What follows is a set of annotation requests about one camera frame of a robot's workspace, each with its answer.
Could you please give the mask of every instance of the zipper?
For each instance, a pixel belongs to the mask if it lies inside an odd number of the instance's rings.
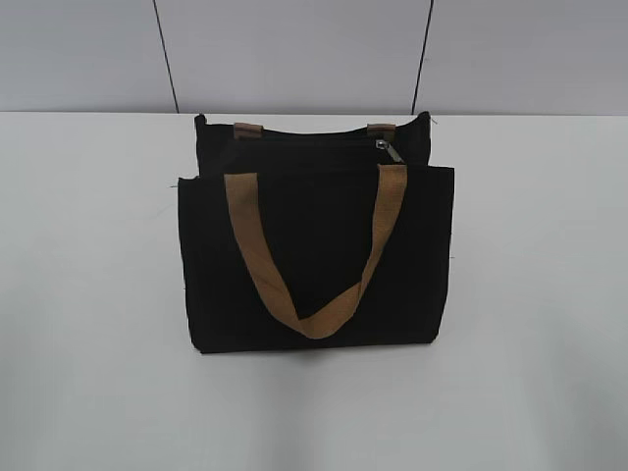
[[[334,147],[334,148],[346,148],[346,147],[370,147],[375,142],[375,148],[379,150],[386,150],[391,159],[397,163],[402,164],[403,159],[398,154],[394,147],[384,139],[373,139],[372,137],[355,137],[344,139],[342,141],[322,140],[322,139],[282,139],[282,138],[265,138],[265,139],[248,139],[235,141],[235,145],[244,147]]]
[[[401,158],[399,153],[396,150],[394,150],[394,147],[387,140],[377,139],[375,141],[375,147],[377,147],[378,149],[385,149],[389,153],[391,158],[397,164],[402,164],[403,163],[403,159]]]

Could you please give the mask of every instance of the canvas bag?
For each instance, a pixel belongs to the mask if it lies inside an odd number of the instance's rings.
[[[195,119],[179,181],[190,336],[203,353],[428,343],[445,307],[453,169],[430,116],[328,134]]]

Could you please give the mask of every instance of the brown leather tab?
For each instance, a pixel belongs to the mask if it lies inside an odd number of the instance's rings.
[[[262,136],[264,127],[258,125],[250,125],[249,123],[234,123],[235,139],[255,139]]]
[[[388,142],[393,142],[395,129],[395,125],[368,125],[366,127],[366,133],[373,137],[381,137]]]

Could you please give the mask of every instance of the zipper pull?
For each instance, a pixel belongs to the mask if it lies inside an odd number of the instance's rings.
[[[394,150],[394,147],[392,147],[391,144],[387,140],[377,139],[375,141],[375,147],[377,147],[378,149],[385,149],[386,151],[388,151],[391,158],[397,164],[403,163],[403,159],[401,158],[401,156],[397,153],[396,150]]]

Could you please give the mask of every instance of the brown strap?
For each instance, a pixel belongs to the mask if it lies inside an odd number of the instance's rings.
[[[286,283],[264,237],[257,174],[225,175],[235,240],[257,292],[275,319],[309,339],[330,336],[353,316],[393,231],[407,186],[407,169],[404,165],[380,165],[378,168],[380,175],[373,211],[371,254],[364,266],[362,279],[305,319],[296,315]]]
[[[380,136],[388,142],[393,142],[395,129],[395,125],[367,125],[366,133],[374,137]]]
[[[248,123],[234,123],[234,138],[259,138],[262,136],[264,128],[258,125],[250,125]]]

